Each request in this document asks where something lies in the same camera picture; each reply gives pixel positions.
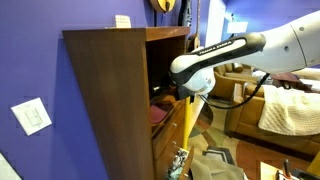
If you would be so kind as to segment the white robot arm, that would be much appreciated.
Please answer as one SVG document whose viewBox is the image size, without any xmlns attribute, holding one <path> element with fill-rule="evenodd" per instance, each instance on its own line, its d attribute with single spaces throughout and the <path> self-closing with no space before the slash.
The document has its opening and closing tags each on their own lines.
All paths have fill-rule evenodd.
<svg viewBox="0 0 320 180">
<path fill-rule="evenodd" d="M 262 32 L 237 35 L 176 57 L 169 76 L 184 99 L 215 86 L 215 67 L 240 63 L 266 73 L 285 73 L 320 63 L 320 11 Z"/>
</svg>

